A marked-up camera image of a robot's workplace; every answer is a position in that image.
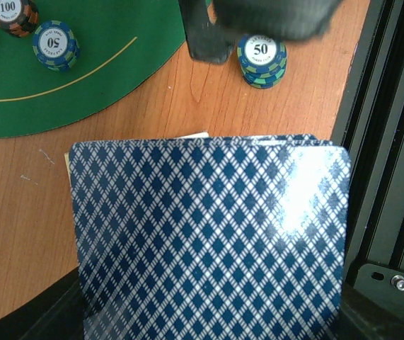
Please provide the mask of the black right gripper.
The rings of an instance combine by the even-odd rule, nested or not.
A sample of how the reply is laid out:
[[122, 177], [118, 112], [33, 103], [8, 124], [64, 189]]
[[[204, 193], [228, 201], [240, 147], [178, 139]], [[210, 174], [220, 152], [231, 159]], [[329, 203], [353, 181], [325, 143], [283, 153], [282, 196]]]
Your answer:
[[194, 61], [224, 64], [235, 47], [231, 32], [273, 40], [306, 41], [323, 35], [341, 2], [337, 0], [214, 1], [217, 24], [209, 17], [211, 1], [179, 0], [185, 38]]

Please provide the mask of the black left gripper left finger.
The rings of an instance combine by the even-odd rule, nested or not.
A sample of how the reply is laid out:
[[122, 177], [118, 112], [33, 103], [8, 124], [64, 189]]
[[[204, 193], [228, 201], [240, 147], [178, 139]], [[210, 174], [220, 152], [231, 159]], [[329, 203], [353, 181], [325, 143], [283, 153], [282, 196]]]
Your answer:
[[82, 339], [83, 295], [75, 268], [0, 319], [0, 339]]

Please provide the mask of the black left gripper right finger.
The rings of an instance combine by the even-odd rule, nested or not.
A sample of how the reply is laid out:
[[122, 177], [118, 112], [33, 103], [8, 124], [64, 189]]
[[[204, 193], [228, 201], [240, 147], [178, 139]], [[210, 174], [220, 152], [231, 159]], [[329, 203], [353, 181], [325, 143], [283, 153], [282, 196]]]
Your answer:
[[337, 322], [337, 339], [404, 340], [404, 321], [345, 283]]

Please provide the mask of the brown chip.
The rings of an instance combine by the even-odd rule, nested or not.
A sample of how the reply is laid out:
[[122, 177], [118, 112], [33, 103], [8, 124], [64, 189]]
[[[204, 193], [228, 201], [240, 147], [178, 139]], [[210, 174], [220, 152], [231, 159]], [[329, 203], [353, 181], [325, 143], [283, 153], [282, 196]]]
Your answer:
[[0, 0], [0, 29], [15, 38], [24, 38], [37, 28], [39, 11], [30, 0]]

